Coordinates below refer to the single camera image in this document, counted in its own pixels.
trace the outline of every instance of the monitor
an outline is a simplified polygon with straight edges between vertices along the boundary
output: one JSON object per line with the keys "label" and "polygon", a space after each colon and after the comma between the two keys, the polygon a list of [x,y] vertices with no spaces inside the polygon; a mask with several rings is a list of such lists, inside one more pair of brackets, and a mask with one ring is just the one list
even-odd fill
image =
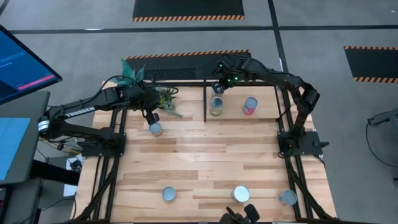
{"label": "monitor", "polygon": [[0,25],[0,105],[62,77]]}

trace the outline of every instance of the concrete floor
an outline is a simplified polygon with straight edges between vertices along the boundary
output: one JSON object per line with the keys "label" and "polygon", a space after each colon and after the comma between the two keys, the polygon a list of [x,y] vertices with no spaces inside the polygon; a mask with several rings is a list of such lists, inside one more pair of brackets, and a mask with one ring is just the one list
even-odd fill
{"label": "concrete floor", "polygon": [[[245,21],[131,23],[130,0],[10,0],[0,23],[10,30],[127,27],[271,26],[267,1],[243,0]],[[280,26],[398,24],[395,0],[274,0]],[[366,119],[398,108],[398,85],[353,81],[345,45],[398,47],[398,30],[301,30],[281,32],[289,71],[321,94],[313,112],[325,148],[326,172],[338,217],[358,222],[396,223],[398,173],[370,153]],[[47,88],[50,104],[91,96],[102,80],[121,73],[128,55],[249,49],[254,58],[279,69],[273,31],[156,32],[123,34],[20,34],[23,43],[53,67],[64,81]],[[72,122],[89,126],[93,114]],[[389,124],[369,130],[369,140],[384,161],[398,164],[397,133]],[[63,156],[45,145],[50,157]],[[40,223],[64,222],[72,204],[44,212]]]}

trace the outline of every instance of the wooden tabletop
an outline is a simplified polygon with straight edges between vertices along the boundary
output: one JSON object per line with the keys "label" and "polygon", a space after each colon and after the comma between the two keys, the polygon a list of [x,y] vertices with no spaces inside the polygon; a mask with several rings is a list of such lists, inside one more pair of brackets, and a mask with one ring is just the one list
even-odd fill
{"label": "wooden tabletop", "polygon": [[[274,87],[261,88],[274,91]],[[111,222],[218,222],[225,207],[244,214],[248,203],[257,208],[260,221],[293,221],[292,207],[277,200],[277,194],[289,189],[289,183],[285,162],[277,156],[279,127],[275,119],[203,122],[203,88],[179,90],[174,101],[183,118],[156,110],[164,129],[161,137],[151,135],[140,111],[128,111],[127,143],[120,160]],[[275,95],[269,95],[269,101],[276,101]],[[294,106],[292,114],[297,115]],[[97,111],[93,127],[109,126],[110,119],[111,111]],[[311,118],[306,127],[313,128]],[[323,164],[313,156],[302,156],[302,160],[308,189],[326,212],[335,216]],[[90,202],[96,163],[97,158],[92,157],[83,165],[76,194],[77,214]],[[249,189],[248,203],[231,198],[238,185]],[[173,202],[162,199],[162,189],[167,186],[177,191]],[[104,217],[107,195],[100,217]],[[304,217],[300,192],[298,196]]]}

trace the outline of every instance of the orange black striped tape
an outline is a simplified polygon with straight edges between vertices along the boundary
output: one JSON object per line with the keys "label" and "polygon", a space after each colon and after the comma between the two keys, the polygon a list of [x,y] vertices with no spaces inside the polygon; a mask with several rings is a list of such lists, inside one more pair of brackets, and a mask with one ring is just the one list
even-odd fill
{"label": "orange black striped tape", "polygon": [[344,49],[363,49],[363,50],[398,50],[398,47],[359,47],[359,46],[344,46]]}
{"label": "orange black striped tape", "polygon": [[398,78],[354,77],[357,82],[398,83]]}
{"label": "orange black striped tape", "polygon": [[209,21],[209,20],[243,20],[240,15],[223,16],[153,16],[153,17],[134,17],[133,22],[169,22],[169,21]]}
{"label": "orange black striped tape", "polygon": [[209,52],[136,55],[136,56],[127,56],[124,59],[127,60],[127,59],[137,59],[137,58],[175,57],[175,56],[208,55],[208,54],[231,54],[231,53],[248,53],[248,52],[249,52],[249,50],[214,50],[214,51],[209,51]]}

